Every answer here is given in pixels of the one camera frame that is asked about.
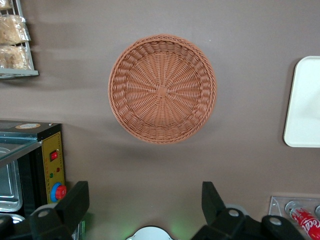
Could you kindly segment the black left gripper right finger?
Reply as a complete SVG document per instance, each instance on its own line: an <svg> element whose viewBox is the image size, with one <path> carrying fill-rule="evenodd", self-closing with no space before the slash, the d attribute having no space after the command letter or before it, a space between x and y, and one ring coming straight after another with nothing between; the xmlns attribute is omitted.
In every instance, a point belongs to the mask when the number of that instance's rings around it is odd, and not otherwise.
<svg viewBox="0 0 320 240"><path fill-rule="evenodd" d="M193 240L251 240L246 230L246 215L234 207L226 207L214 184L202 183L201 207L206 220Z"/></svg>

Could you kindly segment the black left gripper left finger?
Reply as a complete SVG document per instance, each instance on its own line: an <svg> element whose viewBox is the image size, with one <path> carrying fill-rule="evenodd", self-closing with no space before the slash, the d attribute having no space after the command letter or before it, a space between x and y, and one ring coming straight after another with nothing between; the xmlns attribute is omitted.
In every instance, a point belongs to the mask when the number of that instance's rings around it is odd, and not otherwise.
<svg viewBox="0 0 320 240"><path fill-rule="evenodd" d="M29 219L34 240L71 240L90 206L89 184L79 181L55 207L42 207Z"/></svg>

